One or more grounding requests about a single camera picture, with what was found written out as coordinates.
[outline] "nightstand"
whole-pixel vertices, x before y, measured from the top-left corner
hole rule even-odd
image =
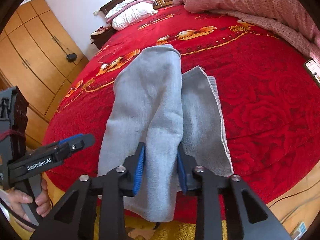
[[[111,28],[107,30],[104,33],[101,33],[100,35],[97,35],[94,37],[93,42],[91,44],[95,44],[98,49],[101,49],[104,44],[110,39],[110,37],[116,33],[116,30],[114,28]]]

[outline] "wooden floor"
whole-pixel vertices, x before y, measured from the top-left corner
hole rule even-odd
[[[306,190],[318,181],[320,181],[320,162],[297,185],[279,198],[270,202],[267,206],[270,207],[274,202],[283,197]],[[302,206],[286,218],[287,214],[300,205]],[[304,193],[279,201],[274,204],[270,210],[281,222],[285,220],[283,225],[289,233],[292,232],[300,221],[304,221],[307,228],[309,228],[320,210],[320,182]]]

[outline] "red bedspread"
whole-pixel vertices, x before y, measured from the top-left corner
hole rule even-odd
[[[200,65],[216,78],[235,173],[265,203],[301,180],[320,159],[320,90],[294,48],[237,20],[169,7],[112,36],[78,76],[44,139],[92,133],[96,143],[49,171],[52,182],[67,190],[84,173],[96,176],[112,83],[141,50],[165,43],[181,53],[182,72]],[[195,223],[196,199],[178,193],[174,218]]]

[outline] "cloth on nightstand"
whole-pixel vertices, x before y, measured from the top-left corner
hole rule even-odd
[[[199,66],[181,75],[180,54],[171,45],[144,49],[117,76],[114,93],[98,176],[122,165],[139,142],[146,144],[141,188],[124,198],[125,209],[149,221],[173,219],[181,141],[199,165],[233,173],[215,80]]]

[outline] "silver bolt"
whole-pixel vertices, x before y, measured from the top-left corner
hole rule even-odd
[[[195,171],[196,171],[196,172],[204,172],[204,167],[202,167],[202,166],[196,166],[196,167],[195,167]]]
[[[127,169],[124,166],[118,166],[116,172],[125,172]]]
[[[232,176],[231,176],[231,179],[232,179],[233,181],[241,181],[241,177],[240,177],[239,175],[236,175],[236,174],[232,175]]]
[[[87,181],[89,179],[89,176],[87,174],[83,174],[79,177],[80,181]]]

